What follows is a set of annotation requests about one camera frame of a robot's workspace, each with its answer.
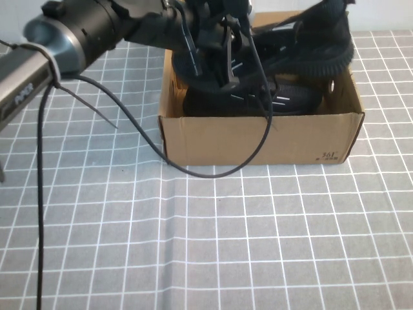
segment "black shoe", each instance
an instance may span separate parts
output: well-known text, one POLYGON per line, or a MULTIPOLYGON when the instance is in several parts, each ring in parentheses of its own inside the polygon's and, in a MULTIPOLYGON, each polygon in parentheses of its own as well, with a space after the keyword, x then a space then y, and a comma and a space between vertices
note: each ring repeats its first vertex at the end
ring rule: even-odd
MULTIPOLYGON (((346 70, 354 57, 347 1, 324 0, 282 23, 253 29, 266 75, 329 78, 346 70)), ((189 53, 174 54, 172 63, 182 81, 204 92, 233 93, 261 79, 250 48, 233 52, 231 60, 227 70, 227 55, 201 58, 201 76, 195 76, 189 53)))
MULTIPOLYGON (((269 81, 272 93, 276 85, 269 81)), ((272 98, 275 116, 298 116, 314 113, 323 100, 322 91, 286 80, 278 80, 279 90, 272 98)), ((189 88, 183 102, 183 111, 190 117, 240 117, 268 114, 268 101, 263 90, 211 94, 189 88)))

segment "white background wall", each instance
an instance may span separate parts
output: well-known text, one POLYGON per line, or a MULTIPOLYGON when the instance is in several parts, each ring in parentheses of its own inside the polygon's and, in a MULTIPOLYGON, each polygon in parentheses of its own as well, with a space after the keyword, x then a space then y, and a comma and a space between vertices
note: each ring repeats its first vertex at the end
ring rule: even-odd
MULTIPOLYGON (((303 10, 319 0, 252 0, 258 12, 303 10)), ((0 38, 16 41, 46 0, 0 0, 0 38)), ((356 0, 350 5, 353 30, 413 29, 413 0, 356 0)))

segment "gray checkered surface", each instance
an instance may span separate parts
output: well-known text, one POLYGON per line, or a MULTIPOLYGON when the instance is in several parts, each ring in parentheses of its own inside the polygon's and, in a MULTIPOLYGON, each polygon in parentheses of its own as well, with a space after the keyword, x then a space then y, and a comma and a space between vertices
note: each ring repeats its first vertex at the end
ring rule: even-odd
MULTIPOLYGON (((65 83, 119 130, 55 91, 43 309, 413 309, 413 32, 353 35, 367 116, 342 165, 198 180, 162 164, 94 87, 65 83)), ((161 147, 162 73, 162 50, 122 43, 87 75, 161 147)), ((2 310, 35 307, 38 104, 0 133, 2 310)))

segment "black cable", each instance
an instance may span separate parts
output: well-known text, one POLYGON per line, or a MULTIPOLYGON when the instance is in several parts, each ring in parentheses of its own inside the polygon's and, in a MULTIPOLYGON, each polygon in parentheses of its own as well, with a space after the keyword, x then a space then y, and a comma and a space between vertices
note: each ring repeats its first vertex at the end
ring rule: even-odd
POLYGON ((43 288, 43 257, 45 250, 45 228, 43 222, 43 118, 47 99, 52 91, 53 84, 47 86, 40 102, 37 119, 37 208, 39 220, 39 258, 37 267, 37 300, 36 309, 41 310, 41 297, 43 288))
POLYGON ((17 44, 10 44, 10 43, 4 42, 3 40, 0 40, 0 44, 6 46, 8 48, 11 48, 12 50, 15 50, 17 47, 19 47, 19 45, 17 45, 17 44))
POLYGON ((254 44, 254 40, 252 38, 252 35, 249 34, 248 36, 249 40, 250 40, 250 44, 252 47, 252 51, 254 54, 254 58, 257 61, 257 66, 260 69, 260 73, 263 77, 263 81, 264 81, 264 86, 267 92, 267 96, 268 96, 268 119, 267 119, 267 127, 265 129, 265 133, 263 136, 263 139, 261 140, 261 142, 259 143, 257 149, 252 153, 252 155, 244 162, 242 163, 240 166, 236 167, 235 169, 232 169, 228 172, 224 172, 222 174, 200 174, 200 173, 196 173, 196 172, 192 172, 189 171, 185 168, 182 168, 181 166, 179 166, 178 164, 174 163, 173 161, 171 161, 170 159, 168 159, 161 150, 159 150, 156 145, 154 144, 154 142, 149 138, 149 136, 146 134, 146 132, 142 129, 142 127, 139 125, 139 123, 135 120, 135 118, 133 117, 133 115, 131 115, 131 113, 129 112, 129 110, 123 105, 123 103, 110 91, 108 90, 106 87, 104 87, 103 85, 99 84, 98 82, 94 81, 93 79, 90 79, 89 77, 86 76, 65 76, 64 78, 67 79, 76 79, 76 80, 80 80, 80 81, 84 81, 87 82, 97 88, 99 88, 100 90, 102 90, 105 94, 107 94, 118 106, 119 108, 125 113, 125 115, 127 116, 127 118, 132 122, 132 124, 134 125, 134 127, 137 129, 137 131, 142 135, 142 137, 146 140, 146 142, 148 142, 148 144, 150 145, 150 147, 155 151, 155 153, 161 157, 163 160, 165 160, 165 162, 171 166, 173 166, 174 168, 176 168, 177 170, 184 172, 186 174, 189 174, 191 176, 194 176, 196 178, 203 178, 203 179, 213 179, 213 178, 224 178, 226 176, 229 176, 237 171, 240 171, 242 168, 246 167, 259 153, 259 151, 262 149, 263 145, 265 144, 271 126, 272 126, 272 118, 273 118, 273 113, 274 113, 274 109, 272 106, 272 96, 271 96, 271 90, 270 90, 270 86, 268 84, 267 81, 267 77, 264 73, 264 69, 263 66, 261 64, 261 61, 259 59, 258 56, 258 52, 255 48, 255 44, 254 44))
POLYGON ((67 92, 69 95, 71 95, 73 98, 75 98, 76 100, 80 101, 82 104, 84 104, 86 107, 88 107, 90 110, 92 110, 93 112, 95 112, 97 115, 99 115, 101 118, 103 118, 107 123, 109 123, 112 127, 118 129, 118 127, 113 124, 105 115, 102 114, 102 112, 100 112, 99 110, 97 110, 93 105, 91 105, 90 103, 88 103, 87 101, 85 101, 84 99, 82 99, 81 97, 79 97, 77 94, 75 94, 74 92, 72 92, 70 89, 67 89, 65 87, 63 87, 60 84, 56 85, 57 89, 63 90, 64 92, 67 92))
MULTIPOLYGON (((148 142, 148 144, 152 147, 152 149, 163 159, 165 160, 169 165, 175 167, 177 170, 187 173, 191 176, 195 176, 197 178, 206 178, 206 179, 212 179, 212 178, 224 178, 226 176, 229 176, 237 171, 240 171, 242 168, 246 167, 259 153, 259 151, 262 149, 263 145, 265 144, 271 126, 272 126, 272 118, 273 118, 273 106, 272 106, 272 95, 271 95, 271 89, 267 81, 267 77, 265 75, 263 66, 261 64, 261 60, 259 58, 256 46, 254 44, 254 39, 252 38, 252 35, 249 31, 250 25, 249 21, 247 18, 247 22, 244 21, 244 26, 248 26, 248 33, 246 34, 248 37, 248 40, 250 42, 250 46, 252 48, 252 52, 254 55, 254 59, 256 61, 257 67, 259 69, 259 72, 261 74, 261 77, 263 78, 265 90, 267 93, 267 99, 268 99, 268 118, 267 118, 267 127, 265 129, 264 136, 262 140, 260 141, 257 149, 252 153, 252 155, 240 166, 236 167, 235 169, 232 169, 228 172, 222 173, 222 174, 215 174, 215 175, 207 175, 207 174, 200 174, 196 172, 192 172, 189 170, 186 170, 179 166, 178 164, 174 163, 173 161, 169 160, 154 144, 154 142, 149 138, 149 136, 146 134, 146 132, 141 128, 139 123, 135 120, 133 115, 129 112, 129 110, 122 104, 122 102, 111 92, 109 91, 106 87, 103 85, 99 84, 98 82, 94 81, 93 79, 90 79, 89 77, 84 77, 84 76, 67 76, 66 78, 68 79, 78 79, 80 81, 85 81, 91 85, 94 85, 95 87, 101 89, 104 93, 106 93, 111 99, 114 100, 114 102, 119 106, 119 108, 126 114, 128 119, 132 122, 132 124, 135 126, 135 128, 138 130, 138 132, 144 137, 144 139, 148 142)), ((4 44, 5 46, 8 46, 12 49, 17 48, 17 45, 10 45, 2 40, 0 40, 1 44, 4 44)), ((38 254, 38 267, 37 267, 37 300, 36 300, 36 309, 41 310, 41 302, 42 302, 42 292, 43 292, 43 261, 44 261, 44 246, 45 246, 45 235, 44 235, 44 203, 43 203, 43 121, 44 121, 44 113, 45 113, 45 107, 47 104, 48 97, 50 95, 51 90, 53 89, 54 86, 57 88, 60 88, 67 93, 73 95, 76 99, 78 99, 80 102, 83 104, 86 104, 86 106, 90 106, 88 103, 86 103, 83 99, 81 99, 79 96, 75 95, 72 93, 70 90, 67 90, 66 88, 62 87, 58 81, 54 81, 55 85, 53 83, 49 84, 49 86, 46 88, 45 93, 43 94, 40 107, 39 107, 39 114, 38 114, 38 122, 37 122, 37 203, 38 203, 38 222, 39 222, 39 254, 38 254)))

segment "cardboard box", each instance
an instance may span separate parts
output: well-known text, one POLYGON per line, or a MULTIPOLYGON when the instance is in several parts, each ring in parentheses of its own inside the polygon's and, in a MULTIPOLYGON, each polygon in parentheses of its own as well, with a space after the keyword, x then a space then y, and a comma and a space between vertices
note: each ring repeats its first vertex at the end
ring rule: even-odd
MULTIPOLYGON (((260 13, 254 26, 297 12, 260 13)), ((166 51, 159 107, 165 154, 179 165, 239 165, 256 149, 264 117, 190 118, 183 114, 186 86, 174 74, 166 51)), ((348 158, 365 118, 350 69, 322 81, 325 97, 316 115, 275 117, 267 142, 252 165, 338 164, 348 158)))

